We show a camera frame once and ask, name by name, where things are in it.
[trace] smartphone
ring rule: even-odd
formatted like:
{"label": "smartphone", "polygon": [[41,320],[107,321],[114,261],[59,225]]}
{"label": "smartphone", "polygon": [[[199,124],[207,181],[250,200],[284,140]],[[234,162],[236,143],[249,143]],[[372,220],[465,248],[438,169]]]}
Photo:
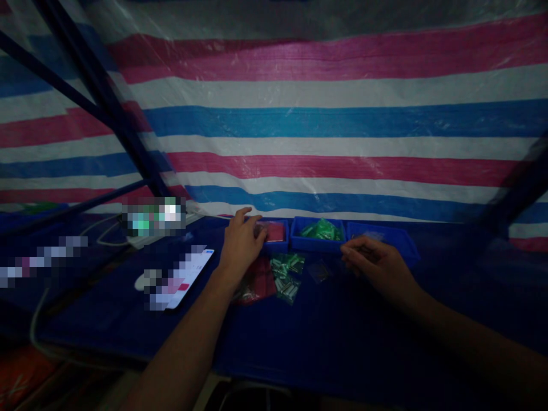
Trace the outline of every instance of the smartphone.
{"label": "smartphone", "polygon": [[174,309],[183,301],[183,298],[187,294],[188,290],[196,281],[202,269],[206,266],[207,262],[213,255],[212,249],[205,249],[201,254],[193,254],[191,261],[185,261],[181,263],[178,270],[174,270],[174,276],[177,276],[180,280],[180,285],[171,297],[170,302],[167,304],[166,309]]}

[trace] hand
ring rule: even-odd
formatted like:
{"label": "hand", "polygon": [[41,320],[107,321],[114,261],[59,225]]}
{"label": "hand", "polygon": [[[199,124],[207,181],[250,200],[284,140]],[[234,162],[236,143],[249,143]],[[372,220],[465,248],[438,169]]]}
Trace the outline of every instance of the hand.
{"label": "hand", "polygon": [[261,230],[259,236],[254,237],[253,227],[263,216],[253,216],[244,221],[244,215],[249,211],[251,207],[236,211],[224,230],[224,245],[218,269],[229,277],[228,280],[233,280],[234,285],[240,283],[251,263],[258,257],[267,237],[267,230]]}
{"label": "hand", "polygon": [[417,284],[399,251],[369,237],[358,237],[341,246],[342,260],[356,276],[365,275],[391,303],[411,308],[426,295]]}

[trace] cable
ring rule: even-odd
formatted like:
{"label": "cable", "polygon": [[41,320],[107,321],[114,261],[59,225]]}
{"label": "cable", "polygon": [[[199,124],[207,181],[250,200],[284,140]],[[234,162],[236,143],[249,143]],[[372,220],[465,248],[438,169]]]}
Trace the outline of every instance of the cable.
{"label": "cable", "polygon": [[38,305],[36,306],[36,309],[34,310],[33,319],[30,322],[29,339],[33,347],[36,348],[38,351],[40,351],[42,354],[44,354],[46,357],[56,358],[58,360],[70,362],[71,364],[74,364],[74,365],[99,369],[103,371],[128,371],[127,368],[102,366],[102,365],[90,364],[84,361],[74,360],[73,358],[49,351],[48,349],[41,346],[41,344],[36,340],[36,324],[38,323],[38,316],[40,315],[40,311],[42,310],[42,306],[44,305],[44,302],[46,301],[46,297],[49,291],[50,291],[49,287],[44,290],[44,293],[42,294],[42,297],[40,298],[40,301],[38,301]]}
{"label": "cable", "polygon": [[99,224],[104,223],[105,221],[109,221],[110,219],[116,218],[116,217],[118,217],[119,215],[121,215],[121,214],[115,214],[115,215],[112,215],[112,216],[107,217],[107,218],[105,218],[105,219],[102,219],[102,220],[100,220],[100,221],[98,221],[98,222],[96,222],[96,223],[93,223],[92,225],[90,225],[90,226],[87,227],[84,231],[82,231],[82,232],[80,233],[80,237],[82,237],[85,233],[87,233],[87,232],[88,232],[89,230],[91,230],[92,228],[98,226]]}
{"label": "cable", "polygon": [[129,241],[125,241],[124,243],[105,243],[104,241],[101,241],[101,239],[103,237],[105,237],[113,228],[117,227],[118,226],[118,222],[116,222],[116,224],[114,225],[111,225],[110,228],[106,229],[106,231],[104,231],[100,236],[99,238],[97,238],[97,241],[96,243],[97,244],[100,244],[100,245],[107,245],[109,247],[122,247],[124,245],[129,245]]}
{"label": "cable", "polygon": [[201,212],[198,212],[198,211],[191,211],[191,212],[193,214],[203,215],[204,217],[215,217],[215,218],[220,218],[220,219],[223,219],[223,220],[232,220],[232,217],[216,216],[216,215],[213,215],[213,214],[206,214],[206,213],[201,213]]}
{"label": "cable", "polygon": [[[115,214],[115,215],[111,215],[105,219],[102,219],[100,221],[97,221],[96,223],[93,223],[92,225],[90,225],[89,227],[87,227],[84,231],[82,231],[80,233],[80,237],[82,237],[85,233],[87,233],[89,230],[91,230],[92,228],[98,226],[99,224],[101,223],[104,223],[105,221],[109,221],[113,218],[116,218],[118,216],[120,216],[122,214]],[[110,228],[108,228],[106,231],[103,231],[103,233],[99,236],[99,238],[97,238],[97,241],[96,243],[97,244],[100,244],[100,245],[106,245],[108,247],[123,247],[124,245],[129,245],[129,241],[126,241],[124,243],[106,243],[104,241],[101,241],[103,239],[104,236],[107,235],[107,233],[109,233],[114,227],[116,227],[119,223],[116,222],[116,224],[112,225]]]}

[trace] red item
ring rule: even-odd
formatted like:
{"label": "red item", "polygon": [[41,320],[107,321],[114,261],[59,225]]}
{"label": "red item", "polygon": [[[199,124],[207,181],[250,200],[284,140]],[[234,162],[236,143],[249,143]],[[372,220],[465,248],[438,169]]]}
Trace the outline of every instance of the red item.
{"label": "red item", "polygon": [[266,256],[257,258],[247,270],[237,292],[237,304],[249,305],[270,297],[276,293],[274,275],[270,267],[270,259]]}
{"label": "red item", "polygon": [[49,360],[32,345],[3,354],[0,357],[0,410],[15,408],[56,366],[56,361]]}
{"label": "red item", "polygon": [[262,230],[267,230],[265,243],[275,243],[285,241],[285,225],[279,221],[257,221],[253,228],[255,238],[259,236]]}

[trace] green packet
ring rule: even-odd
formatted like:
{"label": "green packet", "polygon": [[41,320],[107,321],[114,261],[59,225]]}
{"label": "green packet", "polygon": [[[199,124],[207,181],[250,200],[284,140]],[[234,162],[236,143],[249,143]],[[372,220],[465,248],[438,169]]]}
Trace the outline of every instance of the green packet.
{"label": "green packet", "polygon": [[293,305],[301,282],[288,275],[285,278],[276,278],[274,283],[276,284],[278,298],[281,298],[289,305]]}
{"label": "green packet", "polygon": [[301,274],[304,267],[304,256],[300,254],[273,254],[270,266],[275,278],[286,278],[290,272]]}
{"label": "green packet", "polygon": [[326,219],[308,224],[301,231],[301,237],[315,238],[320,240],[342,241],[343,233],[335,225]]}

